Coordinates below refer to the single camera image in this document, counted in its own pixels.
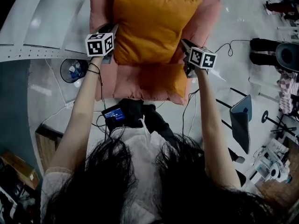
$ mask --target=black pants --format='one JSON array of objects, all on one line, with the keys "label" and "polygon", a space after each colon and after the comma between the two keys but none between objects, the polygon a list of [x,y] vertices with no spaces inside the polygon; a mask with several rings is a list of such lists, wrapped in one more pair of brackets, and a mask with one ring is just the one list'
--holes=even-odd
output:
[{"label": "black pants", "polygon": [[122,99],[119,102],[122,109],[126,109],[130,113],[130,127],[131,128],[141,128],[142,119],[145,116],[145,125],[150,133],[156,131],[161,135],[166,141],[172,145],[175,144],[175,136],[172,130],[169,128],[168,123],[164,121],[162,116],[156,111],[154,105],[144,105],[142,100],[131,100]]},{"label": "black pants", "polygon": [[[251,49],[255,51],[276,51],[277,46],[281,44],[281,42],[274,42],[266,39],[259,39],[254,38],[250,41],[250,47]],[[250,53],[250,59],[253,64],[256,65],[271,65],[281,68],[282,70],[286,70],[284,67],[282,67],[277,59],[276,56],[271,56],[267,54],[260,54],[260,53]]]}]

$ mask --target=black chair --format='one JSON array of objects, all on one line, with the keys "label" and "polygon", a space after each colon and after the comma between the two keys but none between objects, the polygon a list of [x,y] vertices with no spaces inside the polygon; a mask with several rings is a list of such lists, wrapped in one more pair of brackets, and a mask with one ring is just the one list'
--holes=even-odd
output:
[{"label": "black chair", "polygon": [[249,122],[252,119],[252,104],[251,104],[251,96],[245,95],[244,93],[230,88],[232,91],[235,91],[244,96],[242,100],[240,100],[234,106],[230,106],[218,99],[216,101],[227,108],[229,108],[231,126],[222,120],[223,124],[229,127],[232,130],[234,139],[238,142],[238,144],[242,147],[246,154],[249,154],[250,150],[250,135],[249,135]]}]

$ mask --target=long black hair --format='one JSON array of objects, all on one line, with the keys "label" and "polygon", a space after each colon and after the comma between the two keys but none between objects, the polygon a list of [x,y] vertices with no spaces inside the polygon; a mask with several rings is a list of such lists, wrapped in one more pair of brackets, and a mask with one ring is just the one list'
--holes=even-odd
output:
[{"label": "long black hair", "polygon": [[[157,223],[280,223],[283,213],[271,202],[215,185],[196,142],[186,136],[174,140],[161,147],[155,160],[160,183],[152,197],[160,215]],[[109,138],[48,200],[42,222],[132,223],[128,210],[136,185],[129,147],[120,137]]]},{"label": "long black hair", "polygon": [[161,195],[156,200],[161,219],[172,223],[281,223],[284,211],[274,201],[216,185],[205,170],[205,157],[189,137],[176,135],[157,157]]},{"label": "long black hair", "polygon": [[127,222],[133,175],[131,153],[120,138],[109,138],[74,171],[47,201],[42,223]]}]

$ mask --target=cardboard box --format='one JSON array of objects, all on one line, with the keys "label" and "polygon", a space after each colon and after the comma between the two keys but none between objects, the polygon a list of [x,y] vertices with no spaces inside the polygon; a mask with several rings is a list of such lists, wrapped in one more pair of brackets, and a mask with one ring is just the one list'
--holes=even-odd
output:
[{"label": "cardboard box", "polygon": [[8,150],[1,156],[1,159],[5,165],[8,164],[16,170],[19,180],[24,182],[33,190],[36,189],[39,183],[39,178],[33,167]]}]

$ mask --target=small display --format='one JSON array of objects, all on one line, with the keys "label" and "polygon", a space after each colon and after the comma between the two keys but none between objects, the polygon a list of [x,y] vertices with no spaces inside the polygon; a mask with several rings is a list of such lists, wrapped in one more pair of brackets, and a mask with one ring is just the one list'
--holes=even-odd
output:
[{"label": "small display", "polygon": [[116,121],[122,120],[125,118],[125,115],[123,114],[123,112],[121,111],[120,108],[116,109],[116,110],[112,110],[106,114],[104,114],[105,118],[110,118],[110,117],[115,117]]}]

